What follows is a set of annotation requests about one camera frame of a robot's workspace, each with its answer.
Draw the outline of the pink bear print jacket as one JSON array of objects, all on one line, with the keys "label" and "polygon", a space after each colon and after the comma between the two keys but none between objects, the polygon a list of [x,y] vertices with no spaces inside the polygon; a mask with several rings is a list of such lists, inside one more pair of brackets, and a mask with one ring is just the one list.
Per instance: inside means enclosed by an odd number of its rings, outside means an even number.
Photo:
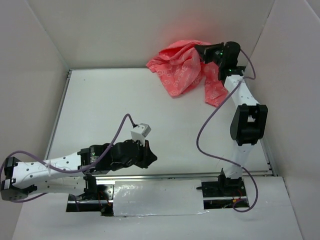
[{"label": "pink bear print jacket", "polygon": [[201,61],[196,45],[210,45],[199,40],[179,40],[162,49],[146,67],[156,73],[172,97],[179,97],[195,89],[204,80],[205,103],[218,107],[228,91],[218,80],[218,66]]}]

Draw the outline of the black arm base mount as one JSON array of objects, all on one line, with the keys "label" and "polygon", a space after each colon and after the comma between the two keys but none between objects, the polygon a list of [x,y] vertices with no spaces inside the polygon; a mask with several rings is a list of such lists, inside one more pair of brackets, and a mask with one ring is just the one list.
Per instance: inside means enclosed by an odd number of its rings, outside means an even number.
[{"label": "black arm base mount", "polygon": [[233,200],[247,196],[245,184],[222,186],[218,181],[202,181],[196,189],[202,191],[204,200]]}]

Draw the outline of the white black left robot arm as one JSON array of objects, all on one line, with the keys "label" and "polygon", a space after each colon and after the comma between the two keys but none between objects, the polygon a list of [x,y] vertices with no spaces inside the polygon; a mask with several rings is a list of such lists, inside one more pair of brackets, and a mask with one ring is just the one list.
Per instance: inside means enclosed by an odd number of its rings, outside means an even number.
[{"label": "white black left robot arm", "polygon": [[21,202],[30,195],[66,193],[91,200],[99,191],[96,175],[137,166],[146,169],[157,160],[149,142],[126,140],[116,144],[92,145],[78,152],[40,163],[8,157],[0,194],[4,201]]}]

